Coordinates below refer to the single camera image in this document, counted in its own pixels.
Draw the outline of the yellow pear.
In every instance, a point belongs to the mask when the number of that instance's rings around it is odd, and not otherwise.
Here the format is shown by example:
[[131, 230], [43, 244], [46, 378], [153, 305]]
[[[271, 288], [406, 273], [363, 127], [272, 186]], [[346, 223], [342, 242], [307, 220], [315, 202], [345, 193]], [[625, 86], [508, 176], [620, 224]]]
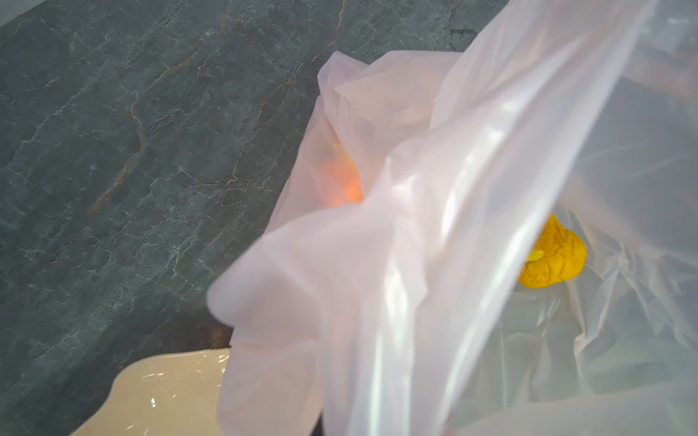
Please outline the yellow pear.
[[585, 268], [587, 250], [583, 240], [551, 214], [534, 244], [518, 283], [541, 289], [576, 278]]

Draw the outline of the pink plastic bag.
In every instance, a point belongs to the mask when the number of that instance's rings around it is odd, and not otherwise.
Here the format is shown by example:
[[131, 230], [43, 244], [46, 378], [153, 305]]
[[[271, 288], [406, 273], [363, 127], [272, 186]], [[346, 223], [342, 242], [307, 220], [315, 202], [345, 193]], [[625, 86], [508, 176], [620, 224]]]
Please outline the pink plastic bag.
[[[697, 5], [512, 1], [465, 52], [334, 53], [210, 287], [226, 435], [694, 435]], [[347, 153], [361, 203], [329, 207]], [[576, 278], [518, 277], [549, 216]]]

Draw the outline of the orange tangerine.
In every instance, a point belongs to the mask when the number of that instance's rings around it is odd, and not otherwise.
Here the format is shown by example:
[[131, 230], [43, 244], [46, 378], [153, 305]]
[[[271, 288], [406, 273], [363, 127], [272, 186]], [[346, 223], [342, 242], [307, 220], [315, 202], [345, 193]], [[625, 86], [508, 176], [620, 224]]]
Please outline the orange tangerine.
[[360, 177], [352, 158], [342, 151], [323, 164], [324, 202], [329, 207], [361, 203], [364, 199]]

